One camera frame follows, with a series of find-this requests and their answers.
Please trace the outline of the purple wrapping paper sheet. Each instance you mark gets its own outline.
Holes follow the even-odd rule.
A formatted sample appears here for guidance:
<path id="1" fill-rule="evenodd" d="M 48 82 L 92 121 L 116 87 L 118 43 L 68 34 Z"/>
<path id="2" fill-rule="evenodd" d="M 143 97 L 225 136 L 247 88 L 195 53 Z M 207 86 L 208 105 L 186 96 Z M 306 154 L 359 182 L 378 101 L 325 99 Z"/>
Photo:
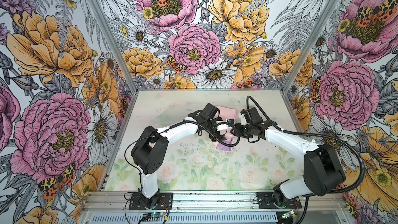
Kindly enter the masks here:
<path id="1" fill-rule="evenodd" d="M 220 110 L 220 114 L 218 115 L 219 117 L 222 118 L 222 121 L 228 122 L 229 120 L 233 120 L 233 124 L 238 123 L 238 112 L 234 108 L 227 108 L 227 107 L 222 107 L 222 106 L 217 106 L 217 108 Z M 224 143 L 226 144 L 234 144 L 237 140 L 237 137 L 235 137 L 231 131 L 232 128 L 223 124 L 218 127 L 218 131 L 220 132 L 220 135 L 225 138 L 223 140 Z M 219 142 L 213 142 L 213 145 L 216 149 L 230 152 L 232 151 L 232 147 L 228 147 L 225 145 L 220 144 Z"/>

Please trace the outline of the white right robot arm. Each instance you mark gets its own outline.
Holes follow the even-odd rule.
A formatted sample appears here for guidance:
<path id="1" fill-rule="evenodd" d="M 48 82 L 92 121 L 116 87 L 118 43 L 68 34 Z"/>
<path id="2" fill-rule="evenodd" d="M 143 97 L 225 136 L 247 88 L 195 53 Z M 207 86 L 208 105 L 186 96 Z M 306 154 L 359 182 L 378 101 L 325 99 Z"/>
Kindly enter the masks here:
<path id="1" fill-rule="evenodd" d="M 251 142 L 265 140 L 273 143 L 303 163 L 302 176 L 288 179 L 273 189 L 274 202 L 281 205 L 299 196 L 324 196 L 342 184 L 346 177 L 335 149 L 318 145 L 298 135 L 288 134 L 272 120 L 263 120 L 256 108 L 242 110 L 240 121 L 235 124 L 240 136 Z"/>

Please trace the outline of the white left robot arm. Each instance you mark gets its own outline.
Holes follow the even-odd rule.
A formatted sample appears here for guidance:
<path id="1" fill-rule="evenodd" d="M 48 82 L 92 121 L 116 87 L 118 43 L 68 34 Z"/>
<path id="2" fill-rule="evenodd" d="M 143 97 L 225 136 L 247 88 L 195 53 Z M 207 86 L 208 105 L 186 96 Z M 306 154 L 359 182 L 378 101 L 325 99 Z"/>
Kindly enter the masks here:
<path id="1" fill-rule="evenodd" d="M 131 150 L 132 166 L 140 172 L 139 196 L 144 200 L 159 198 L 157 170 L 161 167 L 167 148 L 194 134 L 207 133 L 217 149 L 231 150 L 240 138 L 232 134 L 237 111 L 208 103 L 203 110 L 190 113 L 182 121 L 165 128 L 145 128 Z"/>

